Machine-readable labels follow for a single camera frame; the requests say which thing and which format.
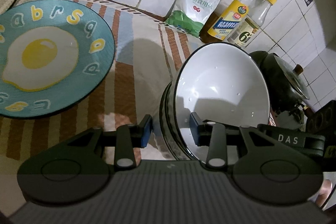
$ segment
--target ribbed black surface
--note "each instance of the ribbed black surface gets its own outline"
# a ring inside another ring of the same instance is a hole
[[[313,203],[274,207],[250,200],[224,173],[209,172],[198,161],[149,160],[117,173],[105,190],[80,204],[51,208],[27,203],[11,220],[15,224],[328,222]]]

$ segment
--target hand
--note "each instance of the hand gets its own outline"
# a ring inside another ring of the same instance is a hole
[[[319,191],[319,196],[317,197],[315,203],[317,206],[321,207],[323,203],[327,200],[328,196],[331,193],[333,184],[330,180],[323,180],[322,186]]]

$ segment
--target egg white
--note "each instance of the egg white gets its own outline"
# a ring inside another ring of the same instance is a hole
[[[23,51],[31,42],[41,38],[50,39],[56,44],[57,55],[44,67],[28,69],[22,63]],[[63,80],[74,70],[78,54],[78,42],[67,31],[51,26],[29,30],[10,45],[2,80],[23,91],[46,89]]]

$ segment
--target silver rivet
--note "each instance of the silver rivet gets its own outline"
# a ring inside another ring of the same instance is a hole
[[[225,160],[222,159],[211,159],[209,160],[209,165],[212,167],[222,167],[225,165]]]
[[[130,167],[132,164],[133,164],[133,161],[131,159],[124,158],[124,159],[117,160],[117,165],[119,167]]]

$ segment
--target pot lid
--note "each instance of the pot lid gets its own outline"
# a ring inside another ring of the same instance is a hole
[[[279,67],[283,71],[284,75],[292,85],[292,87],[297,91],[297,93],[305,100],[309,100],[308,90],[300,78],[300,76],[293,71],[293,68],[290,64],[288,64],[285,60],[280,57],[274,55],[275,60],[277,61]]]

